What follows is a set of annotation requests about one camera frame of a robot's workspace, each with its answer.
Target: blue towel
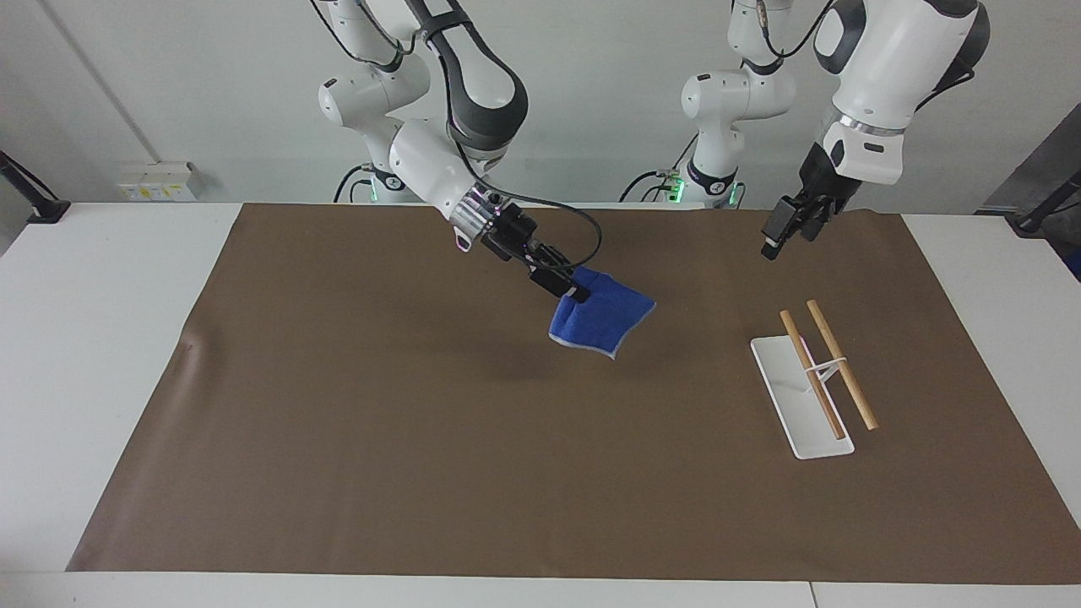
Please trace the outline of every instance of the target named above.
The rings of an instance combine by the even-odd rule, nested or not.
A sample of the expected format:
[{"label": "blue towel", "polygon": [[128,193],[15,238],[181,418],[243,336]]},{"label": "blue towel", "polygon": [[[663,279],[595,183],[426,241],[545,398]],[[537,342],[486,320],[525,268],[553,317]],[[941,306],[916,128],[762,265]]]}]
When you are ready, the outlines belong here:
[{"label": "blue towel", "polygon": [[589,299],[578,303],[566,295],[561,298],[548,336],[563,346],[596,351],[615,360],[623,340],[656,303],[585,266],[574,270],[574,281],[590,291]]}]

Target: wooden stick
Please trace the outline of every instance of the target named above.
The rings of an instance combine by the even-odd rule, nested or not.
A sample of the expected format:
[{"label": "wooden stick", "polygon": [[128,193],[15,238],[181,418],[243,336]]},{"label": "wooden stick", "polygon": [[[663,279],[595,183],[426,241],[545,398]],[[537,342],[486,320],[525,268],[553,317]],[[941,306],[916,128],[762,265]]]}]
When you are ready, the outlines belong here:
[{"label": "wooden stick", "polygon": [[[829,329],[829,323],[826,322],[826,316],[822,314],[818,302],[815,300],[809,301],[808,308],[811,309],[811,316],[814,317],[814,322],[818,326],[818,331],[822,332],[822,336],[826,340],[829,354],[835,359],[843,357],[844,353],[841,352],[841,345],[837,342],[833,331]],[[864,396],[864,391],[859,387],[859,383],[856,382],[856,376],[852,373],[852,366],[849,365],[848,360],[840,362],[840,371],[841,378],[844,379],[844,385],[849,387],[852,400],[855,401],[856,408],[859,410],[859,415],[864,419],[864,424],[867,425],[868,431],[875,431],[879,427],[878,419],[875,417],[875,412],[871,411],[871,406],[867,402],[867,397]]]},{"label": "wooden stick", "polygon": [[818,397],[818,404],[822,405],[822,411],[826,414],[826,420],[829,421],[829,427],[833,431],[833,437],[837,437],[838,440],[843,439],[844,428],[841,427],[841,421],[837,419],[837,412],[829,405],[829,397],[826,396],[826,389],[822,385],[818,372],[808,369],[814,364],[811,362],[811,355],[808,354],[806,347],[803,345],[803,340],[800,338],[800,330],[796,328],[792,314],[788,310],[782,310],[780,320],[785,323],[785,331],[788,332],[788,338],[792,340],[792,346],[796,347],[796,354],[800,357],[800,364],[806,370],[808,381],[811,383],[811,388],[814,391],[815,397]]}]

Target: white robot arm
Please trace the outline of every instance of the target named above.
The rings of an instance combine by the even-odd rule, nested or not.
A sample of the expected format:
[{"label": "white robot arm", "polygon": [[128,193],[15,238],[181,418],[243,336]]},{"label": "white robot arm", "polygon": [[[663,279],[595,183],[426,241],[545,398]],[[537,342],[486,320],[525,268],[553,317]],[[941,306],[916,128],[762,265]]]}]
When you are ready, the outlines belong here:
[{"label": "white robot arm", "polygon": [[691,77],[683,87],[683,113],[698,128],[694,154],[680,163],[681,200],[720,206],[729,200],[744,151],[740,120],[780,116],[796,101],[796,81],[784,60],[768,45],[759,8],[769,13],[772,31],[783,30],[793,0],[735,0],[729,22],[729,45],[743,57],[736,70]]},{"label": "white robot arm", "polygon": [[977,0],[838,0],[815,53],[841,85],[812,146],[796,197],[783,197],[762,229],[773,260],[800,232],[814,240],[864,182],[894,184],[905,130],[931,98],[970,80],[990,40]]},{"label": "white robot arm", "polygon": [[[376,195],[399,201],[412,191],[450,222],[462,251],[479,240],[504,261],[525,264],[531,280],[553,295],[588,299],[589,291],[572,278],[580,263],[536,240],[536,223],[508,193],[484,181],[525,120],[529,102],[521,80],[485,44],[458,1],[328,3],[334,37],[363,67],[349,78],[328,80],[320,106],[334,123],[364,140]],[[398,40],[417,36],[442,67],[448,105],[442,124],[387,116],[429,90],[424,62]]]}]

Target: table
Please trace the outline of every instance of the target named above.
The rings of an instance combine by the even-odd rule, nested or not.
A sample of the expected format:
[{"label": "table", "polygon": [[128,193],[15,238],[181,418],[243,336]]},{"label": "table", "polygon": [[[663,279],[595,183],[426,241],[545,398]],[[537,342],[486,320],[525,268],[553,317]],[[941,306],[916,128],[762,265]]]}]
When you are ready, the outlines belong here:
[{"label": "table", "polygon": [[[0,257],[3,606],[1081,605],[1081,586],[63,573],[239,210],[77,204]],[[1081,521],[1081,286],[1001,220],[906,222]]]}]

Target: white stand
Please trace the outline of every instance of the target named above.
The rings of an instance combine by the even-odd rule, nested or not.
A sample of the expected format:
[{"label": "white stand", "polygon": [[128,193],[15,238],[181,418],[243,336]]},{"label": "white stand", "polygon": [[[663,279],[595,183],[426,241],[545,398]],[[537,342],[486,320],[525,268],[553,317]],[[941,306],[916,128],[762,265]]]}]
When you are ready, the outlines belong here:
[{"label": "white stand", "polygon": [[780,425],[788,436],[792,453],[800,460],[828,458],[851,454],[856,451],[844,421],[837,414],[833,397],[826,387],[826,381],[837,372],[842,359],[833,359],[813,366],[811,369],[822,379],[823,388],[829,399],[833,414],[841,420],[844,438],[837,439],[829,422],[823,414],[822,405],[811,388],[808,370],[803,369],[800,358],[792,348],[792,341],[787,335],[776,338],[756,338],[750,341],[750,349],[755,353],[758,369],[762,372],[765,387],[777,409]]}]

